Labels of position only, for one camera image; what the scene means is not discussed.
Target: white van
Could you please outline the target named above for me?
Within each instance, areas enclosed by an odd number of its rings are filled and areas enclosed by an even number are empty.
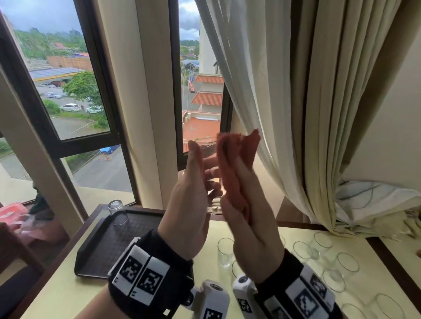
[[[61,107],[62,111],[68,111],[68,112],[79,112],[80,110],[82,110],[82,107],[80,106],[80,104],[75,104],[75,103],[68,103],[65,104]]]

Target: table edge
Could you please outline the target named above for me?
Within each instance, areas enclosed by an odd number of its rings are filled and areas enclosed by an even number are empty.
[[[83,223],[81,228],[79,228],[76,234],[71,238],[69,243],[63,248],[60,254],[54,259],[52,264],[42,274],[41,278],[36,283],[36,285],[28,292],[25,298],[23,298],[23,300],[19,303],[17,308],[14,310],[14,312],[9,316],[9,319],[19,319],[25,313],[25,311],[28,309],[30,304],[38,296],[40,291],[47,284],[47,282],[50,280],[52,275],[56,272],[57,268],[65,260],[67,255],[70,253],[73,247],[77,244],[77,242],[80,240],[83,234],[87,231],[87,229],[93,223],[93,221],[96,219],[99,213],[106,208],[107,208],[106,204],[99,204],[97,206],[97,208],[92,212],[89,218]],[[146,208],[131,207],[131,209],[145,210]],[[154,213],[157,213],[159,211],[163,212],[163,210],[150,210],[150,211]],[[225,222],[225,219],[222,215],[212,215],[210,220]],[[319,224],[287,222],[287,221],[277,221],[276,223],[278,227],[328,231],[323,225],[319,225]],[[421,295],[421,289],[418,287],[418,285],[409,276],[409,274],[405,271],[405,269],[397,261],[397,259],[392,255],[392,253],[389,251],[389,249],[381,241],[380,238],[370,237],[370,238],[366,238],[366,240],[369,243],[369,245],[372,247],[374,252],[377,254],[377,256],[380,258],[382,263],[386,266],[390,274],[396,280],[398,285],[402,288],[403,292],[406,294],[409,300],[414,304],[415,308],[421,313],[421,304],[418,304],[416,302],[416,300],[418,300],[417,297]]]

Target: blue roof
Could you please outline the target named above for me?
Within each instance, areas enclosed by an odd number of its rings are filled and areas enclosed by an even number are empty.
[[[47,70],[30,71],[29,74],[33,80],[42,77],[53,77],[53,76],[66,76],[69,73],[82,72],[84,70],[76,68],[51,68]]]
[[[182,60],[181,64],[193,64],[194,66],[198,66],[199,65],[199,61],[198,60]]]

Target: cleaning rag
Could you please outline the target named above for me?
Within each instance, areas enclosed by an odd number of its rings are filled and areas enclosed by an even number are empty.
[[[226,195],[231,205],[243,213],[247,222],[250,222],[250,205],[234,166],[235,160],[240,156],[246,167],[252,170],[259,141],[258,130],[254,130],[247,136],[235,133],[218,134],[216,141],[216,156]]]

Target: left hand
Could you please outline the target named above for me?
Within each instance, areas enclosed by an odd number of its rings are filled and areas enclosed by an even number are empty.
[[[189,141],[189,158],[184,175],[171,193],[167,210],[158,226],[164,241],[185,260],[193,259],[205,244],[210,214],[208,205],[215,197],[222,196],[221,184],[211,181],[220,178],[216,157],[203,159],[205,180],[200,167],[202,152],[199,145]]]

